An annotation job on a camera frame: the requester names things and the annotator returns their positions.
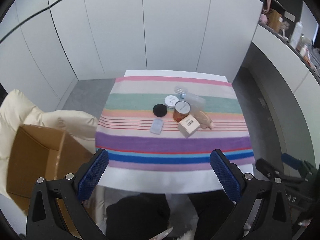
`black round compact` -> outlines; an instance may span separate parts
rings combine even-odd
[[[164,117],[168,112],[168,109],[163,104],[158,104],[153,107],[153,113],[157,117]]]

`white table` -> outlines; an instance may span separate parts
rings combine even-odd
[[[170,76],[227,82],[224,76],[170,70],[127,70],[124,76]],[[239,169],[243,173],[249,172],[253,174],[252,164],[239,165]],[[161,186],[155,183],[155,181],[159,180],[162,182]],[[196,193],[222,189],[213,170],[164,173],[107,167],[98,184],[121,190],[168,194]]]

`cream cushion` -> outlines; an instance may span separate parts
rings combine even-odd
[[[21,124],[65,129],[81,145],[95,153],[97,118],[81,111],[61,110],[45,113],[19,90],[11,91],[0,106],[0,194],[8,198],[8,161],[15,134]]]

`black pants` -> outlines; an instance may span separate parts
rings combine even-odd
[[[210,240],[234,204],[223,190],[188,194],[199,220],[194,240]],[[149,240],[168,229],[170,208],[164,194],[141,193],[107,208],[108,240]]]

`clear plastic container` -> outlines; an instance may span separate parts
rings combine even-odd
[[[163,126],[163,121],[159,118],[155,118],[151,124],[150,132],[154,134],[160,134]]]
[[[186,93],[188,92],[188,89],[183,86],[175,86],[174,91],[180,95],[180,97],[183,99],[186,96]]]
[[[183,100],[189,103],[191,107],[191,114],[197,111],[203,111],[204,109],[205,99],[200,96],[187,92]]]

